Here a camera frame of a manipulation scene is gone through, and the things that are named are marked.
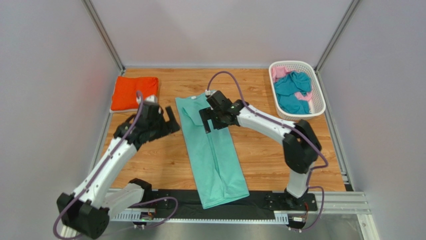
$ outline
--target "pink cloth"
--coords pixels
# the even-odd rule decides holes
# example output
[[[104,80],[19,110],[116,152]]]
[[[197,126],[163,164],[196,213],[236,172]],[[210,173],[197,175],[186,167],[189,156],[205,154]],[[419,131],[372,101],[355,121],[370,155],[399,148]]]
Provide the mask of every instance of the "pink cloth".
[[[307,92],[306,96],[303,96],[300,91],[296,92],[294,95],[296,96],[296,98],[298,100],[305,100],[305,101],[309,102],[309,100],[312,99],[312,92],[311,91]]]
[[[272,80],[275,83],[278,79],[284,78],[289,72],[286,66],[273,66],[270,70]]]

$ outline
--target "turquoise towel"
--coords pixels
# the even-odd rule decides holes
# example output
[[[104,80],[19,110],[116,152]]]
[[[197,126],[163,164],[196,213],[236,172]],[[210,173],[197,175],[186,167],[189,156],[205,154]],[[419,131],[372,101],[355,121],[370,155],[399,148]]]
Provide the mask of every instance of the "turquoise towel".
[[[203,209],[249,196],[228,128],[206,134],[199,110],[210,107],[205,94],[176,98],[180,126]]]
[[[311,78],[305,72],[292,71],[273,84],[279,107],[289,114],[309,114],[309,104],[295,93],[306,95],[312,90]]]

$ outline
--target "orange cushion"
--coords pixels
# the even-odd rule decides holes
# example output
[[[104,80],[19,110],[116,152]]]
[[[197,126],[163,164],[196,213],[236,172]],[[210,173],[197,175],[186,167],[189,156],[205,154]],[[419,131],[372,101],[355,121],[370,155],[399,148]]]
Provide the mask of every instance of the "orange cushion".
[[[154,76],[129,78],[119,76],[115,83],[114,94],[112,95],[112,111],[124,111],[137,109],[136,91],[139,90],[146,99],[151,95],[157,95],[159,89],[159,79]]]

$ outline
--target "pile of clothes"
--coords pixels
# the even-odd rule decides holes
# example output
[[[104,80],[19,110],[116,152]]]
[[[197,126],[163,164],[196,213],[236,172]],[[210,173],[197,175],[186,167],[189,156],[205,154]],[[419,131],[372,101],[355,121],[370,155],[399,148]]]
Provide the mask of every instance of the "pile of clothes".
[[[279,107],[289,114],[310,114],[311,78],[305,72],[289,71],[285,66],[271,69]]]

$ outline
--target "wooden tabletop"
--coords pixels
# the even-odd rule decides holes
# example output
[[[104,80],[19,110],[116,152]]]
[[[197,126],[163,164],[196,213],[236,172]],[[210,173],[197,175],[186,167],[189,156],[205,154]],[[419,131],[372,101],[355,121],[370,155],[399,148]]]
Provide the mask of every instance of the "wooden tabletop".
[[[171,106],[178,123],[179,114],[175,98],[187,98],[204,92],[210,78],[223,69],[127,69],[125,77],[158,77],[158,102],[164,108]],[[237,78],[244,98],[251,105],[276,116],[271,84],[267,69],[226,69]],[[240,99],[234,81],[220,74],[211,89],[222,91],[231,101]],[[114,113],[103,152],[106,151],[117,126],[131,114]],[[310,185],[323,186],[326,191],[345,191],[330,132],[323,115],[309,120],[322,145],[322,153],[329,167],[313,172]],[[249,190],[284,190],[289,180],[289,168],[284,162],[279,143],[254,130],[231,126],[229,131]],[[316,165],[322,165],[318,158]],[[139,178],[152,184],[154,189],[195,190],[190,160],[182,131],[144,144],[119,173],[113,188],[123,188],[129,180]]]

